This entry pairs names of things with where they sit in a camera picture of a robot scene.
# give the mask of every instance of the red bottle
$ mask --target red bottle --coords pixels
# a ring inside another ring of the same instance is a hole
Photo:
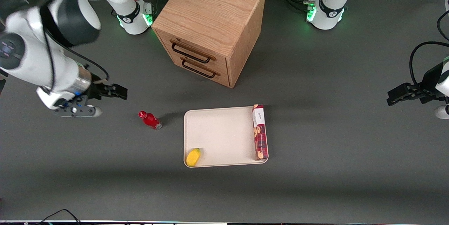
[[[162,128],[162,123],[157,119],[152,113],[147,113],[145,111],[139,112],[139,117],[142,118],[143,123],[150,126],[152,129]]]

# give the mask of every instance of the wooden drawer cabinet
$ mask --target wooden drawer cabinet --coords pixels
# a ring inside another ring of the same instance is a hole
[[[234,87],[260,35],[265,0],[169,0],[152,27],[175,65]]]

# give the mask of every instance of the wooden surface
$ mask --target wooden surface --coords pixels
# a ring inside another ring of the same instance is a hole
[[[188,70],[182,65],[183,59],[186,59],[186,62],[188,63],[187,66],[194,68],[197,71],[200,71],[206,75],[212,75],[213,73],[216,73],[214,78],[209,78],[209,79],[212,81],[215,81],[217,83],[220,83],[224,86],[229,86],[228,68],[226,65],[226,58],[210,56],[211,59],[207,64],[200,64],[199,62],[197,62],[195,60],[191,60],[188,57],[185,57],[185,56],[173,51],[173,49],[172,49],[173,41],[177,41],[176,40],[177,38],[175,36],[165,33],[163,31],[160,31],[160,30],[155,30],[155,32],[159,38],[159,41],[162,42],[165,50],[170,55],[170,58],[172,59],[172,61],[175,65],[178,65],[179,67],[184,68],[185,70]],[[204,54],[201,54],[201,55],[196,54],[195,52],[192,51],[194,49],[190,49],[188,46],[184,46],[182,42],[179,42],[179,45],[182,45],[183,48],[176,46],[176,49],[178,49],[182,52],[185,52],[187,54],[193,55],[194,57],[197,57],[199,59],[202,59],[202,60],[206,59],[206,57],[203,56]]]
[[[257,6],[250,15],[231,57],[228,59],[229,86],[234,87],[240,73],[248,60],[262,28],[263,8],[265,0],[259,0]]]
[[[259,0],[169,0],[153,24],[227,57]]]
[[[220,75],[212,80],[233,88],[260,34],[265,0],[169,0],[153,24],[175,65],[178,49],[208,63],[192,63]]]

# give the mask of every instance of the black metal handle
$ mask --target black metal handle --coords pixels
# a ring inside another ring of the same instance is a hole
[[[198,73],[198,74],[200,74],[200,75],[202,75],[202,76],[205,76],[205,77],[207,77],[207,78],[214,78],[215,75],[217,74],[217,73],[215,73],[215,72],[214,72],[214,74],[212,74],[212,75],[204,74],[204,73],[202,73],[202,72],[200,72],[200,71],[195,70],[195,69],[192,68],[192,67],[189,67],[189,66],[185,65],[185,64],[184,64],[185,62],[186,62],[186,60],[183,60],[183,61],[182,61],[182,65],[184,66],[184,68],[186,68],[186,69],[188,69],[188,70],[191,70],[191,71],[193,71],[193,72],[195,72],[195,73]]]
[[[182,51],[179,51],[179,50],[175,49],[175,46],[176,46],[176,42],[174,42],[174,43],[172,44],[172,50],[175,51],[176,53],[179,53],[179,54],[185,56],[185,57],[191,58],[191,59],[193,59],[193,60],[195,60],[195,61],[198,61],[198,62],[200,62],[200,63],[203,63],[203,64],[207,64],[207,63],[209,63],[209,61],[210,61],[210,57],[207,57],[206,60],[201,60],[201,59],[199,59],[199,58],[197,58],[197,57],[194,57],[194,56],[189,55],[189,54],[187,54],[187,53],[185,53],[185,52],[182,52]]]

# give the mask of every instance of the gray table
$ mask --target gray table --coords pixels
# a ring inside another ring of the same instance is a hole
[[[101,35],[76,50],[127,87],[128,100],[93,101],[100,118],[58,118],[35,86],[10,77],[0,98],[2,219],[66,208],[82,220],[449,223],[440,103],[385,101],[410,80],[411,50],[443,40],[435,26],[443,0],[349,0],[331,31],[267,0],[234,89],[175,66],[152,31],[127,35],[107,3],[93,6]],[[419,79],[446,54],[420,51]],[[254,103],[266,105],[267,163],[186,168],[186,111]],[[143,125],[139,110],[164,127]]]

